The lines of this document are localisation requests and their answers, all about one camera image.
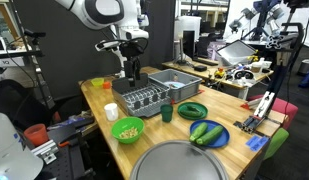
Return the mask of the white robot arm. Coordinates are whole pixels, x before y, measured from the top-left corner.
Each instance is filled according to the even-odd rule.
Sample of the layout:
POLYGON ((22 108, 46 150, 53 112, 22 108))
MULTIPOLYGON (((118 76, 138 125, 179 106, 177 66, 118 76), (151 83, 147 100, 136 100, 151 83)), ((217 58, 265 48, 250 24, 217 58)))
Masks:
POLYGON ((142 82, 139 56, 148 45, 148 16, 142 13, 142 0, 55 0, 92 30, 109 28, 112 40, 95 45, 97 51, 112 51, 120 59, 120 77, 130 87, 142 82))

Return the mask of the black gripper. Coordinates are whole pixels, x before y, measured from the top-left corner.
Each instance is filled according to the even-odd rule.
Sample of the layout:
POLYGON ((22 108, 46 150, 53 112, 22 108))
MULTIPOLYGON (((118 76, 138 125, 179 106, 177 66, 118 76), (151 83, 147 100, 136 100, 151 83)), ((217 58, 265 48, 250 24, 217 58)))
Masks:
POLYGON ((124 41, 119 45, 119 50, 123 57, 125 76, 130 82, 133 81, 132 62, 134 61, 134 86, 140 80, 141 64, 139 56, 144 53, 144 48, 137 41, 124 41))

